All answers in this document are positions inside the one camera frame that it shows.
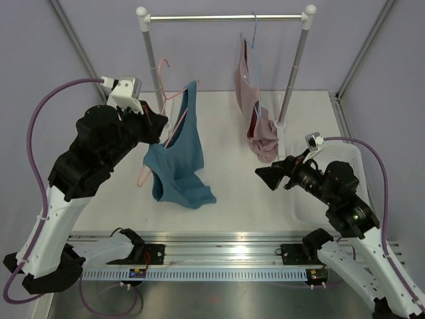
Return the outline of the teal tank top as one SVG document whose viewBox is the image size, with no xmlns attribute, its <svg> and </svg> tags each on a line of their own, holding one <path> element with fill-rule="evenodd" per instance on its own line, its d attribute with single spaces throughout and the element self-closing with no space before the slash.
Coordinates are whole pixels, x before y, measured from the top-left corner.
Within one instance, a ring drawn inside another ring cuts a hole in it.
<svg viewBox="0 0 425 319">
<path fill-rule="evenodd" d="M 197 176 L 205 162 L 197 129 L 195 80 L 183 92 L 171 140 L 150 145 L 143 163 L 153 174 L 152 196 L 156 201 L 189 209 L 216 203 L 211 188 Z"/>
</svg>

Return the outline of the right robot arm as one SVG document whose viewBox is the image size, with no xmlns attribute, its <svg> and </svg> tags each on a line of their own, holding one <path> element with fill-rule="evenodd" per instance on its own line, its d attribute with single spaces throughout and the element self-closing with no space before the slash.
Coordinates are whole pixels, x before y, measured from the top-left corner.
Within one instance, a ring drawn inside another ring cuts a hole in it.
<svg viewBox="0 0 425 319">
<path fill-rule="evenodd" d="M 366 265 L 346 257 L 324 229 L 303 238 L 301 255 L 305 261 L 319 261 L 333 269 L 364 300 L 373 318 L 424 317 L 424 294 L 382 238 L 383 228 L 375 213 L 357 195 L 359 180 L 349 163 L 333 161 L 320 171 L 313 159 L 302 154 L 258 168 L 255 173 L 273 191 L 288 177 L 284 189 L 298 186 L 326 204 L 330 225 Z"/>
</svg>

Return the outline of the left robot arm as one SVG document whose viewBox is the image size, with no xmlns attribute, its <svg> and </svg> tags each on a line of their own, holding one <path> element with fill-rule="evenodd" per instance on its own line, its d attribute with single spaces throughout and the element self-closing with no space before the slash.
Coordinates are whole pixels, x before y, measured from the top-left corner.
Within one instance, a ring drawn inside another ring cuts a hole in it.
<svg viewBox="0 0 425 319">
<path fill-rule="evenodd" d="M 42 211 L 27 242 L 3 259 L 12 273 L 24 275 L 22 285 L 32 296 L 62 292 L 93 266 L 115 261 L 134 265 L 143 258 L 145 241 L 131 229 L 84 248 L 67 242 L 81 212 L 117 164 L 139 143 L 159 143 L 168 119 L 147 102 L 140 104 L 141 112 L 94 106 L 77 121 L 77 136 L 52 167 Z"/>
</svg>

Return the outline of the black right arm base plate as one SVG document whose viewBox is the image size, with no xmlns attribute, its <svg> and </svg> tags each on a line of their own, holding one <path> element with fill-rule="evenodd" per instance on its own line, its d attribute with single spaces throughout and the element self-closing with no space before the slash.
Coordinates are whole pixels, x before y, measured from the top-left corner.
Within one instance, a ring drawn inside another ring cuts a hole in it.
<svg viewBox="0 0 425 319">
<path fill-rule="evenodd" d="M 284 265 L 322 265 L 317 255 L 299 243 L 280 245 L 280 256 Z"/>
</svg>

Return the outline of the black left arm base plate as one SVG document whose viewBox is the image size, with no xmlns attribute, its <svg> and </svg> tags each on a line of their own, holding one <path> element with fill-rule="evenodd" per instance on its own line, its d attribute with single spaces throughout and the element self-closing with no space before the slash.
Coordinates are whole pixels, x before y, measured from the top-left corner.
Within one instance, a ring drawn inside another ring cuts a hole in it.
<svg viewBox="0 0 425 319">
<path fill-rule="evenodd" d="M 128 257 L 108 262 L 108 265 L 163 265 L 165 245 L 144 244 L 143 248 L 134 248 Z"/>
</svg>

